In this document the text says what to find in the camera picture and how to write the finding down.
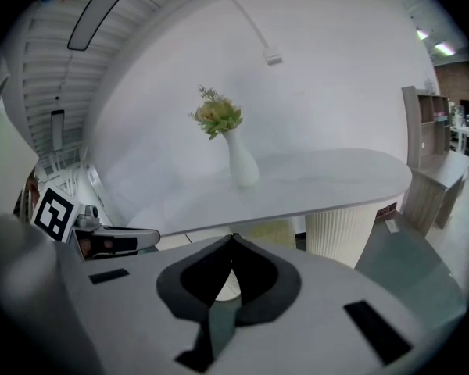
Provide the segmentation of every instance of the brick wall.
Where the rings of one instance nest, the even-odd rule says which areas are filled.
[[[455,62],[435,67],[439,90],[455,104],[469,100],[469,62]]]

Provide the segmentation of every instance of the ceiling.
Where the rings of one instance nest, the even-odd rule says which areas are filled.
[[[85,51],[67,48],[80,15],[90,0],[38,2],[30,19],[23,55],[23,100],[34,148],[52,171],[51,112],[63,109],[64,151],[82,143],[84,119],[109,65],[129,37],[169,0],[119,0]],[[399,0],[417,27],[435,65],[469,59],[467,41],[435,0]],[[445,58],[434,44],[447,42],[457,54]],[[76,161],[73,154],[71,162]]]

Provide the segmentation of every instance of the fluted table base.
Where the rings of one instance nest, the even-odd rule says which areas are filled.
[[[306,216],[306,251],[354,268],[367,244],[378,204]]]

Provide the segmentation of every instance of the oval tabletop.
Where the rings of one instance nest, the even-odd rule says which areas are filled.
[[[260,178],[251,187],[233,185],[225,170],[153,202],[128,226],[168,235],[318,213],[397,197],[412,179],[399,159],[361,148],[277,155],[257,164]]]

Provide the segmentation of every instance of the black rectangle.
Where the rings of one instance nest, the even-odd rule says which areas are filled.
[[[385,365],[396,361],[412,348],[367,302],[344,305],[344,310]]]
[[[93,284],[101,284],[103,282],[108,282],[109,280],[125,277],[126,275],[129,275],[129,273],[123,268],[119,268],[118,270],[95,273],[94,275],[89,275],[88,277]]]

